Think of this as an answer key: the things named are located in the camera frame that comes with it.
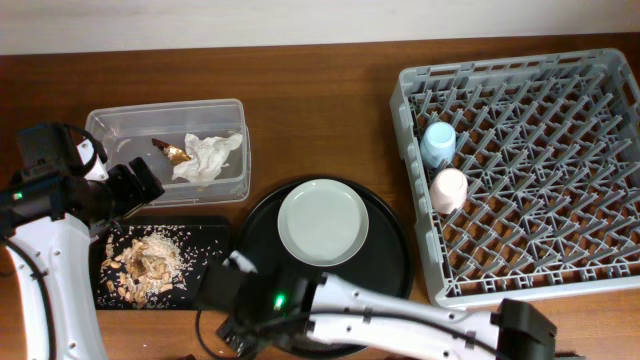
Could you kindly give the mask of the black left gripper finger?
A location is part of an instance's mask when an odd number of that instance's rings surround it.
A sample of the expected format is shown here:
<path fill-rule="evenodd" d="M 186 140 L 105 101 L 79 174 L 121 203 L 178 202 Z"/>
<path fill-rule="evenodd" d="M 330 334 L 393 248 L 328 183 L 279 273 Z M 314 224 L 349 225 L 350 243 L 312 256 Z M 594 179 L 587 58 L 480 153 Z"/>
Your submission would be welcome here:
<path fill-rule="evenodd" d="M 141 157 L 131 160 L 129 166 L 140 183 L 144 203 L 151 203 L 165 193 L 162 183 Z"/>
<path fill-rule="evenodd" d="M 143 187 L 136 175 L 118 164 L 108 171 L 107 187 L 112 193 L 114 213 L 132 213 L 143 204 Z"/>

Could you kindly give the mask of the brown gold coffee wrapper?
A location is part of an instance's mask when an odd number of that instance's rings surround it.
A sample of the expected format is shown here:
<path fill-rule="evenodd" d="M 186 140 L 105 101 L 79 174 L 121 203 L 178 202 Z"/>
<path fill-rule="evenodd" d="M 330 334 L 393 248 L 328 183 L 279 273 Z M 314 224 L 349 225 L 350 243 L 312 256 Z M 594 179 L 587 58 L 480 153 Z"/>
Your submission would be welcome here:
<path fill-rule="evenodd" d="M 173 164 L 178 165 L 191 160 L 191 157 L 177 146 L 171 145 L 156 138 L 152 138 L 151 142 L 154 147 L 158 148 L 163 155 Z"/>

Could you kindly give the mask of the white round plate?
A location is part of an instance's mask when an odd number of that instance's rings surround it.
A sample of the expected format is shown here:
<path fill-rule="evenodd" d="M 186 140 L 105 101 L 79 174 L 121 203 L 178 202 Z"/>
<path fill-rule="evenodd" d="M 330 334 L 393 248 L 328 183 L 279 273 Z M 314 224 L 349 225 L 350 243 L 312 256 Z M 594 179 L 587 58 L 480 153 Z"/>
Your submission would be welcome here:
<path fill-rule="evenodd" d="M 332 267 L 362 248 L 369 214 L 352 187 L 337 180 L 314 179 L 296 185 L 285 196 L 277 230 L 294 258 L 311 266 Z"/>

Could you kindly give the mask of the white napkin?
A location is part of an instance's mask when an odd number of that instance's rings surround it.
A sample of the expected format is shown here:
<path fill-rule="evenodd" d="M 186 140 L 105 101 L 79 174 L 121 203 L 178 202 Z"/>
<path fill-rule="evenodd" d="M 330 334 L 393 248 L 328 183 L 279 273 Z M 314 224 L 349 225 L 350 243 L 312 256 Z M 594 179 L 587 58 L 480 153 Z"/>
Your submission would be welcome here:
<path fill-rule="evenodd" d="M 185 179 L 190 183 L 211 182 L 222 171 L 229 154 L 243 142 L 240 133 L 228 137 L 199 139 L 194 134 L 185 135 L 185 150 L 190 157 L 173 168 L 172 179 Z"/>

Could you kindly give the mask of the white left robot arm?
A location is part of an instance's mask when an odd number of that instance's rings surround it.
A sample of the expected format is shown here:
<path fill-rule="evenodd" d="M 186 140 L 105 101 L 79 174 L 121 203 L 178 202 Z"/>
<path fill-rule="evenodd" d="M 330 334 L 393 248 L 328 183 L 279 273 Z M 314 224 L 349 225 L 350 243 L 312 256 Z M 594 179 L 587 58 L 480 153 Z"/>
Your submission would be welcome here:
<path fill-rule="evenodd" d="M 89 249 L 100 232 L 159 198 L 145 161 L 107 169 L 88 131 L 47 123 L 16 136 L 24 167 L 1 193 L 1 242 L 19 282 L 30 359 L 104 359 Z"/>

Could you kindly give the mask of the light blue plastic cup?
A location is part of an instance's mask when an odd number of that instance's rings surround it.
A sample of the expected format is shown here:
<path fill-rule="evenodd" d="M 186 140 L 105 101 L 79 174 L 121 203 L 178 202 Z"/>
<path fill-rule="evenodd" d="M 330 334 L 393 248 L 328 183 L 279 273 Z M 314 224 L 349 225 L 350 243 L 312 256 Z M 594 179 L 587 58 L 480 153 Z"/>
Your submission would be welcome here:
<path fill-rule="evenodd" d="M 439 121 L 426 128 L 420 143 L 420 153 L 427 167 L 437 168 L 443 161 L 452 162 L 455 147 L 455 129 L 450 124 Z"/>

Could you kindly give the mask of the pink plastic cup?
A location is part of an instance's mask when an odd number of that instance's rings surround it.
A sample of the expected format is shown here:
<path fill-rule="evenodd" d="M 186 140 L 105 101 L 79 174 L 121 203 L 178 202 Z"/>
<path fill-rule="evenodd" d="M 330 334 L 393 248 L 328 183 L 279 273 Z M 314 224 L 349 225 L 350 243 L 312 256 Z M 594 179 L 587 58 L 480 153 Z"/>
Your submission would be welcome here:
<path fill-rule="evenodd" d="M 462 171 L 455 168 L 441 170 L 429 189 L 432 207 L 445 215 L 464 206 L 467 192 L 468 180 Z"/>

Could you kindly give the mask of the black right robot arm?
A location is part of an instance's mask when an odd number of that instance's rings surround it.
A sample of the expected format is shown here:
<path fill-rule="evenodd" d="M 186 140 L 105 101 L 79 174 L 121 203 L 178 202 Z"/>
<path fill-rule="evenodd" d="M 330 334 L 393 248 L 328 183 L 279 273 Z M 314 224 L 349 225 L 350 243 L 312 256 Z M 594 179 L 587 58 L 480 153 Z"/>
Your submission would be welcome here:
<path fill-rule="evenodd" d="M 556 326 L 531 304 L 502 300 L 495 312 L 455 311 L 358 287 L 322 273 L 259 274 L 212 264 L 194 300 L 227 318 L 217 335 L 248 358 L 295 341 L 373 347 L 414 359 L 552 359 Z"/>

